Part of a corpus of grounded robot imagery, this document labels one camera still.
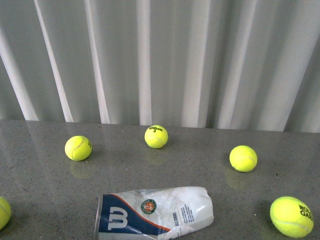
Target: yellow tennis ball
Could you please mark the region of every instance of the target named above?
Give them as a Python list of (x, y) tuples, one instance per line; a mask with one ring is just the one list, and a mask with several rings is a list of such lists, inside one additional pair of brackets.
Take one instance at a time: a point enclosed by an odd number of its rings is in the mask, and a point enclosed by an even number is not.
[(256, 152), (249, 146), (236, 146), (230, 152), (230, 163), (232, 167), (240, 172), (250, 172), (258, 162)]
[(292, 238), (302, 238), (314, 227), (310, 208), (292, 196), (276, 199), (271, 205), (270, 217), (281, 233)]
[(92, 146), (85, 136), (73, 136), (65, 144), (65, 154), (74, 161), (82, 161), (89, 157)]
[(153, 125), (145, 131), (144, 140), (149, 147), (159, 149), (167, 143), (168, 132), (163, 126)]
[(0, 230), (9, 222), (11, 207), (8, 201), (0, 196)]

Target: blue label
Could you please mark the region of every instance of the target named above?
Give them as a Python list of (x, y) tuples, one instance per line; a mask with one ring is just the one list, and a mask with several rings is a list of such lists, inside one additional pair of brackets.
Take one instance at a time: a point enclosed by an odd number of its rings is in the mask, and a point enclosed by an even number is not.
[(102, 196), (99, 222), (100, 233), (160, 235), (168, 228), (152, 224), (131, 209), (125, 201), (115, 195)]

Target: wilson logo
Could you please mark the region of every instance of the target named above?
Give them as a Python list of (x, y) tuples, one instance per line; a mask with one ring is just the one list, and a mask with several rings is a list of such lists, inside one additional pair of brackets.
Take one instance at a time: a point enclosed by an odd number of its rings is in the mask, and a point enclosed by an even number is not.
[(112, 206), (110, 207), (110, 216), (109, 216), (109, 223), (108, 223), (108, 230), (111, 231), (112, 229), (123, 229), (128, 224), (128, 213), (126, 210), (122, 209), (121, 207)]
[(151, 126), (151, 127), (149, 127), (149, 130), (152, 130), (152, 129), (153, 129), (153, 132), (154, 132), (154, 133), (155, 133), (157, 130), (163, 132), (163, 130), (162, 130), (161, 128), (156, 127), (156, 126)]

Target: white curtain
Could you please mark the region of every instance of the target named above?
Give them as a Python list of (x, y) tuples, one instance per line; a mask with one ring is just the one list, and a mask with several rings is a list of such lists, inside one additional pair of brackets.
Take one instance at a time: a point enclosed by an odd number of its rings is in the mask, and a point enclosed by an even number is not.
[(320, 133), (320, 0), (0, 0), (0, 119)]

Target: granite countertop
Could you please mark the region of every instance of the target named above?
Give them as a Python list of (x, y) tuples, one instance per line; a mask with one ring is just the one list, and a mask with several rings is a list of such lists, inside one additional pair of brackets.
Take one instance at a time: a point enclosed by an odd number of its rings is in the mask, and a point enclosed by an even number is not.
[[(0, 120), (0, 196), (12, 208), (2, 240), (94, 239), (100, 195), (136, 189), (205, 187), (213, 223), (181, 240), (286, 240), (272, 224), (272, 202), (293, 196), (314, 218), (308, 240), (320, 239), (320, 134), (166, 127), (168, 143), (147, 146), (147, 126)], [(89, 158), (76, 162), (66, 141), (83, 135)], [(251, 146), (248, 173), (230, 151)]]

